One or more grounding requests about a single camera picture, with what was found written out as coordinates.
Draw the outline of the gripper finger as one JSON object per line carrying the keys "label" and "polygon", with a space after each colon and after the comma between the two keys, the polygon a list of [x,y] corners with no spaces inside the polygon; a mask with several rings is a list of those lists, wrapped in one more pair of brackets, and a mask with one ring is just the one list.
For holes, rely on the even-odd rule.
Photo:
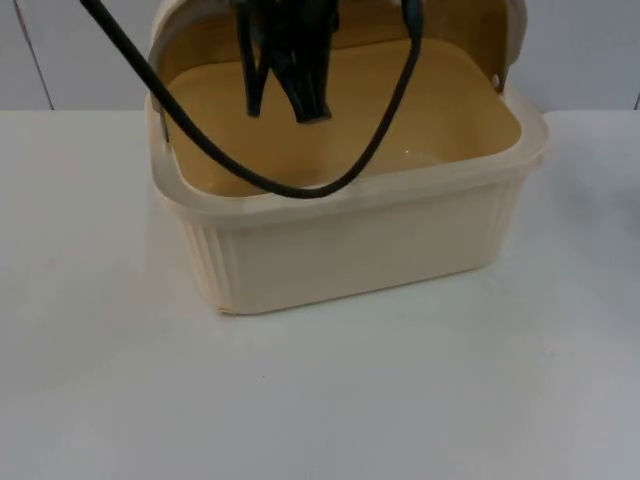
{"label": "gripper finger", "polygon": [[238,15],[238,45],[243,70],[246,108],[249,117],[259,117],[269,66],[266,58],[255,61],[249,14]]}
{"label": "gripper finger", "polygon": [[337,20],[318,25],[271,20],[263,24],[261,69],[276,78],[299,124],[331,118],[327,84]]}

